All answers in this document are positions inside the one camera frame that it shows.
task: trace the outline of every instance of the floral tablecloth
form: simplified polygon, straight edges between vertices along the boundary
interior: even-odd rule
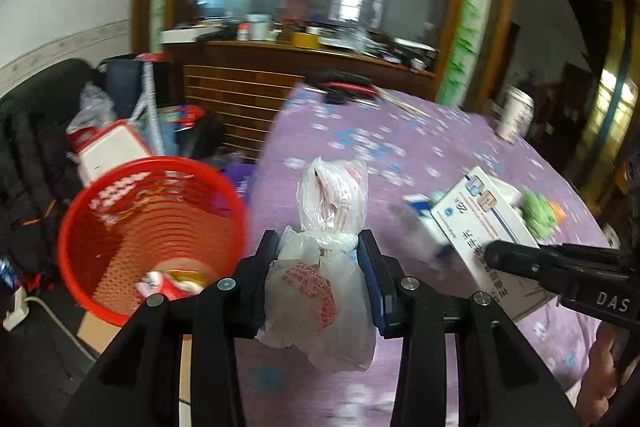
[[[262,151],[250,198],[252,255],[266,229],[282,232],[299,225],[296,183],[316,156],[324,160],[362,158],[369,165],[366,227],[382,253],[397,257],[408,275],[434,286],[442,277],[406,256],[406,243],[393,206],[402,196],[447,190],[467,169],[481,166],[517,188],[527,187],[562,205],[567,218],[554,230],[553,243],[606,247],[593,216],[568,183],[524,140],[515,144],[495,136],[492,122],[479,115],[440,107],[403,93],[399,98],[430,118],[413,118],[388,102],[327,105],[322,94],[298,87],[276,118]],[[469,295],[459,282],[444,288]],[[586,370],[598,322],[558,307],[555,301],[519,322],[518,327],[565,388]],[[401,354],[401,340],[378,339],[371,367],[364,373],[327,375],[294,348],[273,349],[257,341],[237,341],[245,413],[251,426],[388,426]],[[455,374],[453,339],[447,362]],[[456,423],[457,388],[448,383],[447,422]]]

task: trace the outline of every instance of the wooden cabinet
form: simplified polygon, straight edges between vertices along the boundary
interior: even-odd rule
[[[289,91],[311,71],[370,76],[376,86],[433,100],[434,74],[376,58],[267,42],[168,44],[175,102],[197,103],[222,117],[226,144],[257,158]]]

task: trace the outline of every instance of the red wastebasket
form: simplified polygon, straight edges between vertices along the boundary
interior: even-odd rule
[[[244,209],[222,174],[185,158],[143,158],[78,194],[62,222],[58,262],[76,301],[122,326],[147,272],[192,270],[208,284],[229,277],[244,234]]]

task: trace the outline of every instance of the power strip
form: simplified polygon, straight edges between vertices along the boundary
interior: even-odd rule
[[[6,312],[6,317],[2,320],[2,327],[7,330],[13,330],[18,324],[29,315],[29,306],[27,305],[27,292],[24,286],[20,286],[14,293],[14,310]]]

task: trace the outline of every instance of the white plastic bag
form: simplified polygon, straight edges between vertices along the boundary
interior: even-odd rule
[[[115,121],[113,100],[98,86],[88,82],[80,92],[80,112],[66,126],[66,133],[73,134],[88,127],[100,131]]]
[[[287,227],[265,282],[266,322],[258,339],[295,345],[318,368],[365,371],[376,330],[364,275],[350,253],[367,204],[367,166],[323,162],[303,172],[297,192],[304,232]]]
[[[303,232],[358,235],[367,216],[367,191],[366,163],[316,158],[298,182],[300,227]]]

